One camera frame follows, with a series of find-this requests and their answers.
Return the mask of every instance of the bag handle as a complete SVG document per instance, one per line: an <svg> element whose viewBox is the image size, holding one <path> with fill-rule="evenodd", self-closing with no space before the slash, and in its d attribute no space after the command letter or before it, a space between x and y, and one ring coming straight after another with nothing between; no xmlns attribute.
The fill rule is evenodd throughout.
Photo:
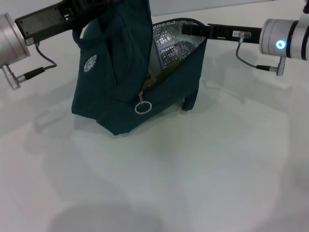
<svg viewBox="0 0 309 232"><path fill-rule="evenodd" d="M102 35L94 39L82 39L80 36L82 34L83 28L81 28L78 30L73 30L73 39L80 49L88 48L103 42L104 40L112 37L114 34L119 33L124 27L125 24L123 20L121 20L120 17L115 17L107 26L107 28L102 32Z"/></svg>

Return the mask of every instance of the black cable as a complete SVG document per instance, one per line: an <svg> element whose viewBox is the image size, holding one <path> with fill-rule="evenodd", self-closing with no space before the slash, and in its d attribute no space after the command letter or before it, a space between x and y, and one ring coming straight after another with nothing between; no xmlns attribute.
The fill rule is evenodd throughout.
<svg viewBox="0 0 309 232"><path fill-rule="evenodd" d="M52 61L50 58L46 57L46 56L39 50L39 46L40 46L40 42L35 44L35 48L37 49L37 51L38 51L38 53L41 55L41 57L43 57L45 60L47 60L47 61L49 61L49 62L51 62L51 63L53 64L53 65L50 65L50 66L45 67L44 70L46 71L46 70L48 70L48 69L57 67L57 64L56 64L54 61Z"/></svg>
<svg viewBox="0 0 309 232"><path fill-rule="evenodd" d="M237 57L241 62L245 63L246 65L249 65L250 67L256 68L255 65L250 64L250 63L244 61L242 58L239 57L238 53L239 53L240 46L241 46L241 43L238 44L238 48L237 48L237 50L236 50L236 57Z"/></svg>

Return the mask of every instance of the insulated lunch bag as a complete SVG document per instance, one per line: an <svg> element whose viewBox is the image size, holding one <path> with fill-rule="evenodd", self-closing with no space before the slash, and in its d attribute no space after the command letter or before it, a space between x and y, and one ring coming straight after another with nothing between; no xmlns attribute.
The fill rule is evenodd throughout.
<svg viewBox="0 0 309 232"><path fill-rule="evenodd" d="M207 38L182 35L178 18L152 25L148 0L125 0L91 21L83 38L72 104L114 135L128 133L173 104L193 109Z"/></svg>

